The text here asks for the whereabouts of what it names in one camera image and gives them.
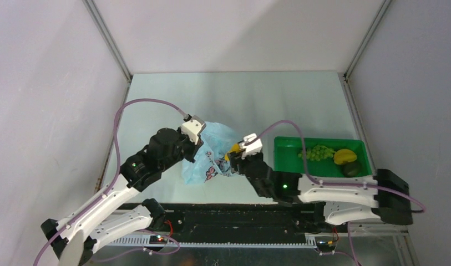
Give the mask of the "yellow fake pear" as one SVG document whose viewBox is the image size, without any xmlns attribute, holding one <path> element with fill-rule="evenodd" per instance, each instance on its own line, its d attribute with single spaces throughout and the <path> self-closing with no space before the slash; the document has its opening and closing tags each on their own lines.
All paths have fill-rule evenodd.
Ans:
<svg viewBox="0 0 451 266">
<path fill-rule="evenodd" d="M 240 145 L 239 145 L 238 143 L 234 144 L 234 145 L 232 146 L 232 148 L 229 149 L 228 152 L 225 154 L 224 159 L 225 159 L 226 161 L 230 161 L 230 155 L 231 155 L 231 153 L 233 153 L 233 152 L 239 152 L 240 150 L 241 150 L 241 149 L 240 149 Z"/>
</svg>

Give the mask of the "light blue plastic bag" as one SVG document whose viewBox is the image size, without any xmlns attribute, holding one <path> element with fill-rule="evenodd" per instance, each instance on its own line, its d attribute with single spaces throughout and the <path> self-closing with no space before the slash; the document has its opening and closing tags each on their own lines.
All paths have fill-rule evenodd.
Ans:
<svg viewBox="0 0 451 266">
<path fill-rule="evenodd" d="M 203 145 L 194 157 L 195 162 L 183 161 L 181 176 L 185 183 L 199 185 L 218 175 L 233 176 L 225 155 L 241 139 L 238 132 L 218 122 L 207 122 L 201 139 Z"/>
</svg>

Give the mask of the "green fake grapes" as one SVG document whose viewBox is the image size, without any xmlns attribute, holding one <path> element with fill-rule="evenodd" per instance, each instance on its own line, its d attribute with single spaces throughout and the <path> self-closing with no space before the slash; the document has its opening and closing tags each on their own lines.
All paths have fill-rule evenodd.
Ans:
<svg viewBox="0 0 451 266">
<path fill-rule="evenodd" d="M 323 145 L 316 145 L 312 148 L 301 150 L 298 153 L 298 157 L 303 158 L 305 156 L 306 159 L 310 161 L 322 161 L 329 158 L 333 158 L 335 153 L 336 151 L 334 149 L 331 149 Z"/>
</svg>

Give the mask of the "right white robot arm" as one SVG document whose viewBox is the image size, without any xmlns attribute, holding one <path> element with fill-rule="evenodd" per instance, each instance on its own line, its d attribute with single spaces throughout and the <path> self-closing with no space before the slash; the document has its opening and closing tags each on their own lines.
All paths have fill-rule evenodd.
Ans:
<svg viewBox="0 0 451 266">
<path fill-rule="evenodd" d="M 364 219 L 407 226 L 413 224 L 409 185 L 387 169 L 374 176 L 349 178 L 318 177 L 275 171 L 263 160 L 263 154 L 228 154 L 231 168 L 247 178 L 257 195 L 291 207 L 303 203 L 323 203 L 323 210 L 312 217 L 313 226 L 326 232 L 333 226 Z"/>
</svg>

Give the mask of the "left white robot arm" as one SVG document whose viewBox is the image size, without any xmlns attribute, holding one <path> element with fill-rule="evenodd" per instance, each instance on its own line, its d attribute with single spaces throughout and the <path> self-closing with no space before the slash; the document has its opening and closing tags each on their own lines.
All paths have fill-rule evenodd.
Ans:
<svg viewBox="0 0 451 266">
<path fill-rule="evenodd" d="M 124 163 L 119 163 L 115 177 L 91 199 L 61 220 L 47 219 L 41 229 L 60 263 L 83 265 L 107 243 L 138 229 L 158 231 L 165 225 L 164 210 L 154 199 L 141 204 L 131 215 L 104 220 L 118 207 L 136 197 L 161 179 L 163 172 L 182 160 L 195 161 L 203 145 L 205 125 L 193 120 L 178 129 L 162 128 L 149 143 Z"/>
</svg>

